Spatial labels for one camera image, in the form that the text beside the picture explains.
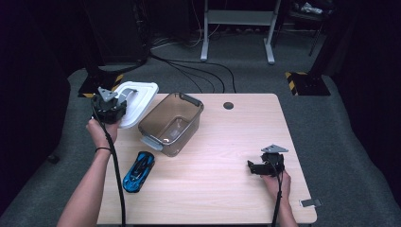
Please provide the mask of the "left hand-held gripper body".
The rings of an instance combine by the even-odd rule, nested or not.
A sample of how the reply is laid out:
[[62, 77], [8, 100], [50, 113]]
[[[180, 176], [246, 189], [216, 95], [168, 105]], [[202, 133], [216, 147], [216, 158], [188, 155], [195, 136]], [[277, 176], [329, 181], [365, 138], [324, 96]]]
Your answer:
[[91, 99], [93, 117], [98, 121], [106, 124], [114, 124], [119, 121], [125, 114], [126, 109], [121, 106], [122, 102], [118, 101], [117, 92], [98, 87], [98, 93]]

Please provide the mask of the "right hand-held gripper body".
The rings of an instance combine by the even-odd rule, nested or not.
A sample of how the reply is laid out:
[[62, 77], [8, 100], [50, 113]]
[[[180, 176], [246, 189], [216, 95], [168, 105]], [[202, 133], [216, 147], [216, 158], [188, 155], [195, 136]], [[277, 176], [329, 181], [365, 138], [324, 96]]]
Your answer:
[[263, 175], [277, 176], [285, 169], [283, 153], [288, 152], [286, 148], [270, 145], [262, 148], [262, 151], [261, 159], [264, 163]]

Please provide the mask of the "white lid with grey handle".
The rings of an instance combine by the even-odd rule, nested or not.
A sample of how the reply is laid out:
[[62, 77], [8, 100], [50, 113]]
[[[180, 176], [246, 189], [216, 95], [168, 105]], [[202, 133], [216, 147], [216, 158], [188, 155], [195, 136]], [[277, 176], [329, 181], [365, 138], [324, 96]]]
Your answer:
[[159, 91], [154, 82], [127, 81], [120, 84], [115, 91], [126, 96], [127, 110], [121, 118], [119, 128], [127, 129], [135, 126], [142, 118], [148, 106]]

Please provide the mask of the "transparent grey storage box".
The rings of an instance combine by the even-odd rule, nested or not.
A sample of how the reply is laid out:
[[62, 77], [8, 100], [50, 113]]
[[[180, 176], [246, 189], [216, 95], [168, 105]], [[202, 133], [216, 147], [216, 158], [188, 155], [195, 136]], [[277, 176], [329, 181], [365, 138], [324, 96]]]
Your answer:
[[199, 128], [203, 108], [190, 95], [167, 95], [140, 121], [141, 141], [168, 157], [177, 156]]

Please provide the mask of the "blue toy car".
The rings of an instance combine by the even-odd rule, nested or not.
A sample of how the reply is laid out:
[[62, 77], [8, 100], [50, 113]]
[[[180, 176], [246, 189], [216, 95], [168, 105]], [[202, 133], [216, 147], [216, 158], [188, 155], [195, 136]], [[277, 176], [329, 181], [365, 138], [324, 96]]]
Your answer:
[[154, 164], [155, 158], [152, 153], [139, 151], [133, 165], [123, 179], [123, 188], [129, 193], [139, 192]]

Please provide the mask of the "person's left hand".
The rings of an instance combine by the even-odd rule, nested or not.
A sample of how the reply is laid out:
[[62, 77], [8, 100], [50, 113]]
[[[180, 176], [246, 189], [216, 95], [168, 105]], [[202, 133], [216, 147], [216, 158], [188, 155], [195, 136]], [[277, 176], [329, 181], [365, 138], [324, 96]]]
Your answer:
[[106, 134], [110, 135], [111, 142], [114, 143], [117, 138], [118, 127], [119, 123], [106, 124], [101, 127], [100, 123], [95, 119], [91, 119], [86, 125], [86, 129], [90, 133], [96, 148], [110, 148], [110, 142]]

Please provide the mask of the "person's right hand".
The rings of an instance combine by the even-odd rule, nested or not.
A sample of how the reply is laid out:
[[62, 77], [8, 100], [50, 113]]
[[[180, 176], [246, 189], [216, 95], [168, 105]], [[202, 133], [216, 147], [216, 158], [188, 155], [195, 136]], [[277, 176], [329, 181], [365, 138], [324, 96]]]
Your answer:
[[267, 187], [269, 195], [274, 201], [277, 201], [277, 195], [279, 191], [281, 191], [281, 201], [288, 201], [291, 178], [285, 171], [283, 171], [279, 177], [262, 175], [261, 178]]

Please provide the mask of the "black striped stand base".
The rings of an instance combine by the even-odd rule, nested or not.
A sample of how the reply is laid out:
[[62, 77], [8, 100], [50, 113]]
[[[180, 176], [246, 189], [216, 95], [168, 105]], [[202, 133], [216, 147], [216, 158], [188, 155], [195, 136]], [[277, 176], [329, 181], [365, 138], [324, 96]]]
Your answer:
[[98, 93], [98, 87], [114, 91], [121, 83], [122, 78], [122, 74], [116, 73], [89, 75], [79, 88], [78, 96], [91, 98]]
[[305, 72], [286, 72], [288, 86], [294, 96], [330, 96], [323, 79]]

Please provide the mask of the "black equipment cabinet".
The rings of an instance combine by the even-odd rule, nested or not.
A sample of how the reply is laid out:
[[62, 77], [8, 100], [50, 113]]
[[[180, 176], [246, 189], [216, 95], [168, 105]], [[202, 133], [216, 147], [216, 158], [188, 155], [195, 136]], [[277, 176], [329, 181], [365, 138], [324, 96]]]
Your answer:
[[83, 0], [104, 63], [148, 57], [147, 23], [139, 0]]

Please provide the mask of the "dark curtain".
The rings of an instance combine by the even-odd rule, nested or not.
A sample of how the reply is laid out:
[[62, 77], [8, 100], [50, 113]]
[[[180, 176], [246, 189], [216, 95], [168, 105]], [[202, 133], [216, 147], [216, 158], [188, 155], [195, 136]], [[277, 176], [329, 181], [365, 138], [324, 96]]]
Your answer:
[[25, 0], [0, 0], [0, 216], [61, 139], [65, 74]]
[[401, 206], [401, 0], [345, 0], [351, 34], [334, 81], [351, 127]]

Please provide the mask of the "dark chair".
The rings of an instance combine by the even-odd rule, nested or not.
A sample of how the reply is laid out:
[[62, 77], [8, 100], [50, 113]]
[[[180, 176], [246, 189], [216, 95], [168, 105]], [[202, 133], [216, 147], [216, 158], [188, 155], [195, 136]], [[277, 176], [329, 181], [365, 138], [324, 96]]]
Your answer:
[[[319, 8], [323, 11], [322, 14], [316, 15], [312, 13], [304, 13], [300, 11], [300, 6], [304, 3], [309, 3], [315, 8]], [[329, 18], [330, 9], [321, 0], [288, 0], [287, 17], [292, 20], [298, 21], [301, 24], [310, 24], [315, 27], [315, 33], [313, 36], [313, 42], [308, 53], [311, 56], [316, 47], [317, 41], [320, 38], [323, 25]]]

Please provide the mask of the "white cloth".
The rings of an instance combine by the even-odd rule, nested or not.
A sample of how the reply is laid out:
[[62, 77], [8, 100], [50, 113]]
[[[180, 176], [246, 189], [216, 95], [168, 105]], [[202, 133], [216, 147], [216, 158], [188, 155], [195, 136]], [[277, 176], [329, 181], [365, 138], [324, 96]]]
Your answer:
[[323, 13], [323, 11], [319, 8], [315, 8], [312, 5], [310, 5], [309, 3], [304, 3], [300, 6], [300, 11], [304, 12], [304, 13], [312, 13], [312, 14], [316, 14], [316, 15], [320, 15]]

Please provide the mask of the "grey metal table bracket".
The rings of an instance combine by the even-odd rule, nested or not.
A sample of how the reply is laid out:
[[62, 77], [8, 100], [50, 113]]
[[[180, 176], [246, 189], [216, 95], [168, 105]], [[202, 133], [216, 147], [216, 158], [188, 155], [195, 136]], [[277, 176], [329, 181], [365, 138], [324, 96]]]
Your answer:
[[322, 201], [320, 199], [309, 199], [309, 200], [300, 201], [300, 205], [302, 207], [309, 207], [309, 206], [319, 207], [322, 204], [323, 203], [322, 203]]

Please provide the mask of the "white metal desk frame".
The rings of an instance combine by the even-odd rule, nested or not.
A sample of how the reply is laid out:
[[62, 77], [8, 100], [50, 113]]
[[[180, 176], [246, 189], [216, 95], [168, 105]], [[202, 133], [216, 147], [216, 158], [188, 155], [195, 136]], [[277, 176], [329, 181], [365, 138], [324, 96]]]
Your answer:
[[208, 60], [209, 50], [209, 26], [210, 25], [236, 25], [236, 26], [267, 26], [269, 34], [264, 39], [268, 64], [274, 65], [275, 58], [272, 52], [272, 37], [279, 14], [282, 0], [274, 0], [274, 10], [254, 11], [254, 10], [229, 10], [229, 9], [209, 9], [209, 0], [204, 0], [203, 11], [203, 43], [200, 53], [200, 60]]

